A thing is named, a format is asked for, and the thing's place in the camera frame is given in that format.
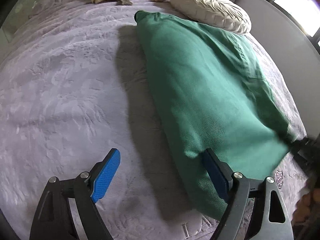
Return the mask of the person's right hand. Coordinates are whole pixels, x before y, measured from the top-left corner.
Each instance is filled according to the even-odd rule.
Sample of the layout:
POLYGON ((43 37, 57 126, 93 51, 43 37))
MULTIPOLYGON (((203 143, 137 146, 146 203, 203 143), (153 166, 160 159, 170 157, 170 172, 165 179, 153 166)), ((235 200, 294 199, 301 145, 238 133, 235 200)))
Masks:
POLYGON ((296 204, 296 210, 293 213, 292 225, 304 222, 310 216, 310 205, 313 200, 313 193, 309 192, 302 196, 296 204))

